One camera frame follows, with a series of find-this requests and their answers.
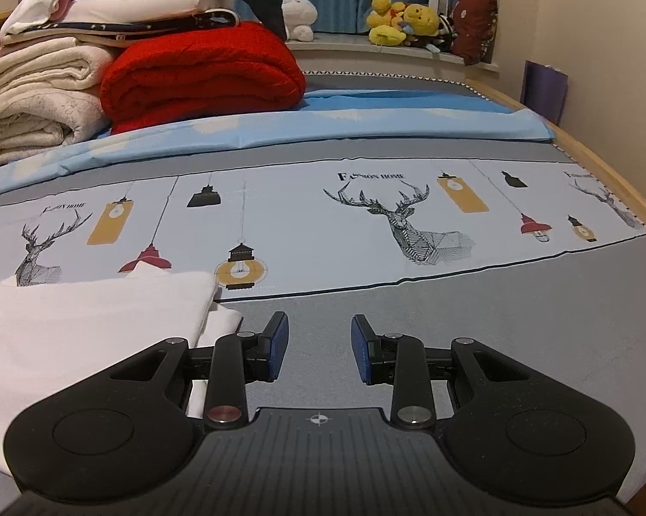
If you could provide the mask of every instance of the red blanket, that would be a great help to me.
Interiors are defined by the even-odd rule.
[[[305,79],[292,53],[259,23],[135,44],[105,74],[101,103],[113,133],[187,118],[280,111]]]

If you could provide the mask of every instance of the silver screw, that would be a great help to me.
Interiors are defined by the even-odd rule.
[[[216,405],[208,410],[208,418],[215,423],[234,423],[242,416],[242,410],[234,405]]]
[[[423,424],[431,420],[431,412],[420,405],[409,405],[397,412],[402,422],[409,424]]]

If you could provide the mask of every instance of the red lamp print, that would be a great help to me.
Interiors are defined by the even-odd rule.
[[[549,242],[548,231],[552,227],[545,223],[538,223],[528,215],[521,214],[521,234],[532,234],[538,242]]]
[[[156,234],[158,233],[158,227],[160,227],[160,222],[163,220],[163,215],[166,214],[167,204],[170,201],[170,196],[172,196],[172,191],[175,189],[175,186],[179,179],[180,177],[176,177],[175,182],[172,185],[172,188],[170,189],[170,193],[167,195],[166,204],[164,205],[163,211],[160,214],[160,219],[158,220],[158,224],[156,225],[156,230],[153,233],[153,237],[151,238],[150,245],[147,246],[144,250],[142,250],[140,255],[136,257],[136,260],[132,260],[131,262],[128,262],[124,266],[122,266],[118,271],[118,273],[131,272],[133,269],[135,269],[136,264],[138,264],[139,262],[146,262],[147,264],[153,265],[155,267],[160,267],[160,269],[162,270],[169,270],[172,267],[172,263],[170,263],[169,260],[166,260],[165,258],[160,257],[160,252],[155,246],[153,246],[153,241],[154,239],[156,239]]]

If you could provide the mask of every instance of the pillow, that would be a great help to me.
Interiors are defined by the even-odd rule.
[[[463,58],[466,66],[478,64],[495,38],[497,0],[459,0],[452,20],[456,32],[452,54]]]

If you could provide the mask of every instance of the circular cap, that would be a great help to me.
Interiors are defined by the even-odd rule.
[[[513,415],[505,427],[514,446],[541,456],[574,452],[586,440],[586,429],[578,419],[550,409],[531,409]]]
[[[134,432],[132,420],[124,413],[86,409],[61,419],[53,429],[53,439],[67,452],[91,456],[117,450]]]
[[[402,422],[408,424],[423,424],[431,420],[431,412],[419,405],[409,405],[397,412]]]
[[[234,423],[242,416],[242,410],[234,405],[216,405],[208,410],[208,418],[214,423]]]

